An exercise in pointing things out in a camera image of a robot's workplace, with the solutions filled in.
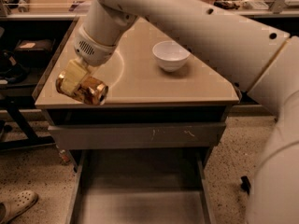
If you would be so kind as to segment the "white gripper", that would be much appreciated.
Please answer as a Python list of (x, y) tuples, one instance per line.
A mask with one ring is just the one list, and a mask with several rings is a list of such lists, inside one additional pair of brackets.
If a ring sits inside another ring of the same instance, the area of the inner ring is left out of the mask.
[(74, 50), (80, 58), (70, 60), (64, 70), (61, 91), (73, 96), (81, 82), (90, 74), (87, 64), (99, 66), (106, 63), (118, 45), (118, 30), (81, 25), (74, 39)]

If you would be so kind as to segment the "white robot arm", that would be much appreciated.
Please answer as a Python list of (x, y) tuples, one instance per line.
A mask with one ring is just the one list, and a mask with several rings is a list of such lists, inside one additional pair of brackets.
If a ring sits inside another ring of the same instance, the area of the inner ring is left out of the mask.
[(299, 39), (200, 0), (93, 0), (78, 30), (78, 57), (58, 92), (98, 105), (107, 86), (91, 69), (143, 18), (263, 105), (278, 122), (260, 156), (246, 224), (299, 224)]

